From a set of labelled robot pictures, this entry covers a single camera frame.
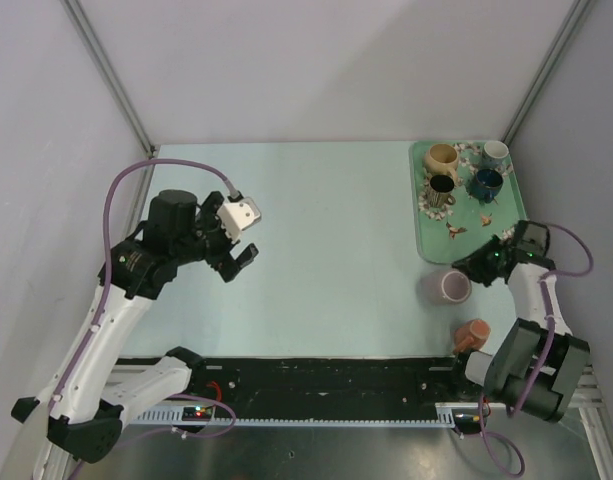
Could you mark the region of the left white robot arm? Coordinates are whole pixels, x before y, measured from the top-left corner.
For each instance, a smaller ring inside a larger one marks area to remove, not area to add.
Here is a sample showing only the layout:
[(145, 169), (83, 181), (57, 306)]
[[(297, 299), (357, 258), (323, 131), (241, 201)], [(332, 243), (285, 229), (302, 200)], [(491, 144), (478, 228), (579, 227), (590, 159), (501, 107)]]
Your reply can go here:
[(37, 396), (18, 399), (12, 417), (26, 423), (47, 406), (41, 422), (47, 442), (93, 464), (113, 449), (129, 422), (160, 401), (200, 397), (208, 385), (203, 360), (184, 347), (116, 387), (107, 379), (138, 321), (179, 268), (204, 262), (224, 282), (234, 280), (258, 249), (249, 244), (238, 257), (231, 251), (260, 220), (255, 202), (241, 193), (214, 191), (198, 201), (187, 191), (160, 192), (147, 218), (111, 249), (88, 315), (52, 381)]

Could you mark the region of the blue mug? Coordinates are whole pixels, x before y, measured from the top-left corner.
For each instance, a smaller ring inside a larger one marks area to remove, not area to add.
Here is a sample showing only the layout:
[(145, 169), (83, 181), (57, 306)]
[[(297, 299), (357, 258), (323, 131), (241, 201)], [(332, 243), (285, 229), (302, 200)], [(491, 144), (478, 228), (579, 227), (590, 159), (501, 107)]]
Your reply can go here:
[(493, 169), (479, 169), (467, 186), (469, 195), (478, 201), (492, 203), (503, 187), (502, 175)]

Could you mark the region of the beige wooden mug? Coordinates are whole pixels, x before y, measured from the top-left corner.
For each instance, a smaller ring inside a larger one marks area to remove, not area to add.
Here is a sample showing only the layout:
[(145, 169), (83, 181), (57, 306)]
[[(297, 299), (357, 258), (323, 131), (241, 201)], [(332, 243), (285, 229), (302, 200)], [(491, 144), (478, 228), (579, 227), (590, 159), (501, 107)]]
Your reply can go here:
[(423, 165), (431, 175), (446, 175), (454, 183), (458, 181), (459, 153), (449, 144), (438, 143), (432, 145), (426, 152)]

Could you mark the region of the salmon pink mug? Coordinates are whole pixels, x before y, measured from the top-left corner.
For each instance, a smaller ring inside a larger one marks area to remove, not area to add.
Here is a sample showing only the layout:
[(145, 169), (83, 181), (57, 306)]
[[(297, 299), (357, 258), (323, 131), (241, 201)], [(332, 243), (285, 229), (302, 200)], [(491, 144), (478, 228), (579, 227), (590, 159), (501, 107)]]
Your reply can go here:
[(473, 319), (460, 326), (453, 335), (453, 353), (480, 350), (491, 333), (490, 325), (482, 319)]

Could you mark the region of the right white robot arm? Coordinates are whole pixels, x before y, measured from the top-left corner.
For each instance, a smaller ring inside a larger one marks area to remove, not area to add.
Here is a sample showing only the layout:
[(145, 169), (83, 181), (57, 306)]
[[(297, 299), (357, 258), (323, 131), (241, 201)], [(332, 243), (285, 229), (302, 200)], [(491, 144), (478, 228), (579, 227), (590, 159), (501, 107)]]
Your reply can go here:
[(450, 393), (462, 401), (481, 391), (502, 403), (509, 415), (526, 413), (549, 423), (567, 410), (590, 359), (590, 346), (571, 333), (557, 299), (561, 277), (581, 278), (594, 267), (587, 245), (567, 228), (587, 256), (584, 270), (560, 270), (548, 257), (551, 225), (520, 220), (512, 235), (494, 235), (482, 247), (452, 264), (474, 283), (489, 287), (501, 279), (509, 289), (516, 320), (494, 354), (468, 347), (457, 355), (448, 376)]

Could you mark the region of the grey mug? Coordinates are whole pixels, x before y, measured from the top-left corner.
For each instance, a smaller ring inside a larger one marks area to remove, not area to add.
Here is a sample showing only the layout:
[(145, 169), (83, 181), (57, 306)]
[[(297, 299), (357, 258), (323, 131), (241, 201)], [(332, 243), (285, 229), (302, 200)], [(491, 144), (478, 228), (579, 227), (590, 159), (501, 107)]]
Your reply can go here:
[(483, 168), (497, 169), (509, 156), (508, 146), (498, 140), (489, 140), (482, 147), (482, 160), (480, 165)]

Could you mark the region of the black striped mug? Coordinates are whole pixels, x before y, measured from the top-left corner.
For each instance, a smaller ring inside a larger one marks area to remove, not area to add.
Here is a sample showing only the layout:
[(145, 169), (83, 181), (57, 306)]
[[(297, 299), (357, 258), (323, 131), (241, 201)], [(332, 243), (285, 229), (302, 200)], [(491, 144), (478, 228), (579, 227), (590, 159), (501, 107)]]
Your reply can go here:
[(453, 206), (456, 203), (453, 191), (455, 181), (448, 175), (434, 175), (430, 178), (426, 188), (426, 199), (432, 208), (444, 205)]

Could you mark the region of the mauve purple mug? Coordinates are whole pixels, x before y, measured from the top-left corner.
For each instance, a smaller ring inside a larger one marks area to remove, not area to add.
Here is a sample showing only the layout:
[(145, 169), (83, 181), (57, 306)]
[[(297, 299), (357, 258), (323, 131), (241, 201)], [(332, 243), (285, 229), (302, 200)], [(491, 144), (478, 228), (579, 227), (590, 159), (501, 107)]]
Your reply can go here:
[(420, 280), (423, 296), (435, 305), (465, 302), (472, 293), (471, 281), (456, 269), (437, 270)]

